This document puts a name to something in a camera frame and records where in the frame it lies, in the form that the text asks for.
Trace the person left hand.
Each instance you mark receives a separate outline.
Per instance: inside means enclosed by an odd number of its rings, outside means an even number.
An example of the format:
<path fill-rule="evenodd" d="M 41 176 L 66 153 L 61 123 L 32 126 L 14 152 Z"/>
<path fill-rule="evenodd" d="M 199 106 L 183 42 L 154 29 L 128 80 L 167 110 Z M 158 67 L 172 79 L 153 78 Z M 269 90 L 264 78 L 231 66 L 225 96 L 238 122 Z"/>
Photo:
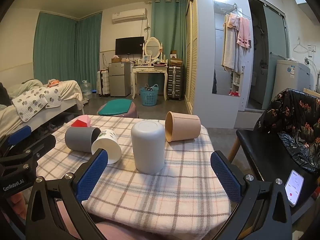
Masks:
<path fill-rule="evenodd" d="M 11 196 L 9 199 L 12 202 L 12 209 L 16 215 L 20 216 L 22 219 L 25 219 L 27 215 L 27 206 L 23 193 L 19 192 Z"/>

